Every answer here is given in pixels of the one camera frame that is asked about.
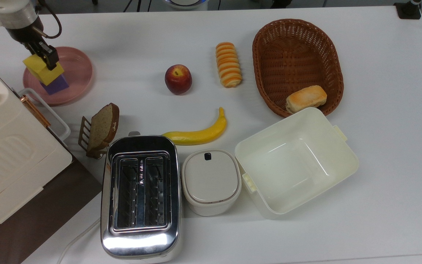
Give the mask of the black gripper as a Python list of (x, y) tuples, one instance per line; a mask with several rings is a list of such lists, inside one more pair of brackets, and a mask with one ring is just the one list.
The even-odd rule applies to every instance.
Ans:
[(39, 56), (46, 64), (48, 70), (53, 70), (59, 61), (55, 47), (47, 45), (46, 41), (38, 34), (32, 26), (40, 30), (44, 29), (41, 19), (38, 17), (31, 25), (21, 29), (6, 29), (9, 35), (17, 42), (24, 43), (25, 48), (32, 55)]

